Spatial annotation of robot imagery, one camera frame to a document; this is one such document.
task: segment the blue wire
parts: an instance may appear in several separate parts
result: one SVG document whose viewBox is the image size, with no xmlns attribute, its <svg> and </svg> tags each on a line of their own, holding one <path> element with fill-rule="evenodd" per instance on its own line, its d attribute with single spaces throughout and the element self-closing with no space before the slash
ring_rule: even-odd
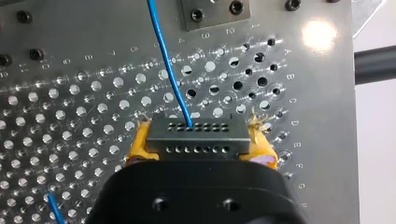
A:
<svg viewBox="0 0 396 224">
<path fill-rule="evenodd" d="M 158 42 L 160 43 L 161 52 L 163 53 L 163 60 L 165 62 L 166 70 L 168 71 L 169 80 L 171 81 L 172 88 L 175 92 L 175 96 L 180 104 L 181 111 L 183 112 L 184 118 L 186 119 L 187 126 L 192 127 L 192 119 L 190 116 L 189 109 L 186 106 L 186 103 L 183 100 L 183 97 L 180 93 L 180 90 L 177 86 L 177 80 L 175 73 L 172 69 L 172 64 L 169 58 L 168 49 L 165 44 L 165 40 L 163 37 L 163 31 L 161 30 L 161 25 L 158 20 L 157 9 L 155 8 L 154 0 L 148 0 L 148 9 L 149 14 L 151 16 L 152 25 L 154 26 L 155 34 L 157 36 Z"/>
<path fill-rule="evenodd" d="M 62 216 L 61 211 L 58 208 L 58 203 L 56 202 L 55 194 L 49 193 L 49 207 L 55 215 L 58 224 L 64 224 L 64 216 Z"/>
</svg>

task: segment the aluminum plate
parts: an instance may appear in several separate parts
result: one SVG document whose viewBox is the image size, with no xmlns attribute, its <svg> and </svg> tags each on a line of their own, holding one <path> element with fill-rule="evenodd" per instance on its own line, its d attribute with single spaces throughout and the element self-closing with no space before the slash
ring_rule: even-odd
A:
<svg viewBox="0 0 396 224">
<path fill-rule="evenodd" d="M 311 223 L 359 223 L 351 3 L 251 0 L 251 18 L 187 32 L 157 1 L 194 117 L 254 106 Z M 21 24 L 16 12 L 33 22 Z M 41 62 L 29 49 L 43 49 Z M 182 117 L 145 0 L 32 0 L 0 7 L 0 223 L 83 223 L 123 165 L 142 114 Z"/>
</svg>

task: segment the metal surface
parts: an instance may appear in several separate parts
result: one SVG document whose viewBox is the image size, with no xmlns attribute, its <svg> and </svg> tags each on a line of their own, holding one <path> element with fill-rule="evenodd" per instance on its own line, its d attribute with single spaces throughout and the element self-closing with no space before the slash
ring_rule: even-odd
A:
<svg viewBox="0 0 396 224">
<path fill-rule="evenodd" d="M 188 31 L 202 29 L 233 21 L 250 18 L 249 0 L 180 0 L 184 15 L 184 22 Z M 240 4 L 237 13 L 232 13 L 233 6 Z"/>
<path fill-rule="evenodd" d="M 359 223 L 350 2 L 250 1 L 250 20 L 194 32 L 179 1 L 157 4 L 192 115 L 247 119 L 254 106 L 311 223 Z M 49 190 L 83 222 L 141 113 L 182 116 L 146 1 L 24 1 L 0 7 L 0 24 L 13 59 L 0 68 L 0 223 L 54 223 Z"/>
<path fill-rule="evenodd" d="M 195 119 L 186 127 L 183 119 L 154 117 L 147 138 L 149 152 L 161 160 L 237 160 L 247 154 L 248 125 L 242 116 L 230 119 Z"/>
<path fill-rule="evenodd" d="M 385 2 L 385 0 L 352 0 L 353 38 L 361 32 Z"/>
</svg>

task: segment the metal bracket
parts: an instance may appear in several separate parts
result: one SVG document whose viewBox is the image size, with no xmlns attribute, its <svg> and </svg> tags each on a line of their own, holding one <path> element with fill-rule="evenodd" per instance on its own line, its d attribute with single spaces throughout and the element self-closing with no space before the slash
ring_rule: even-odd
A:
<svg viewBox="0 0 396 224">
<path fill-rule="evenodd" d="M 181 0 L 188 31 L 250 18 L 248 0 Z"/>
</svg>

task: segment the white background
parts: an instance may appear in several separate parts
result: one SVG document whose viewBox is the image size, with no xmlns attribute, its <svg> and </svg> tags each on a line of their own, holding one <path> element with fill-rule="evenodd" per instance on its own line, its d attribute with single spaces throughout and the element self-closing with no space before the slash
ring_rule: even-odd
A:
<svg viewBox="0 0 396 224">
<path fill-rule="evenodd" d="M 354 41 L 355 51 L 396 45 L 396 0 Z M 396 80 L 356 87 L 361 224 L 396 223 Z"/>
</svg>

